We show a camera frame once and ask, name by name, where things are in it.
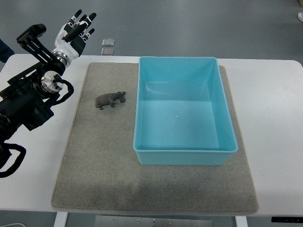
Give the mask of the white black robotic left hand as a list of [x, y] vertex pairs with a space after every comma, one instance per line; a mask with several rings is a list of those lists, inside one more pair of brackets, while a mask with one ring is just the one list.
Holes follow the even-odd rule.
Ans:
[[94, 33], [95, 29], [89, 27], [97, 14], [95, 12], [89, 15], [82, 15], [82, 10], [79, 9], [70, 19], [64, 24], [55, 39], [55, 52], [62, 52], [70, 59], [70, 61], [80, 57], [86, 47], [86, 42]]

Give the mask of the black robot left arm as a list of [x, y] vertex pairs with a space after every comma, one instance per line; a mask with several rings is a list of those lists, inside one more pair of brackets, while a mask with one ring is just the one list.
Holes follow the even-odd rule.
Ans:
[[54, 115], [51, 107], [66, 101], [74, 92], [71, 83], [62, 79], [67, 56], [54, 55], [38, 40], [45, 32], [45, 25], [37, 24], [17, 37], [17, 43], [38, 63], [8, 80], [9, 86], [0, 93], [0, 166], [5, 166], [12, 150], [19, 152], [11, 167], [1, 172], [2, 178], [15, 173], [26, 155], [23, 146], [6, 140], [22, 125], [30, 131], [43, 125]]

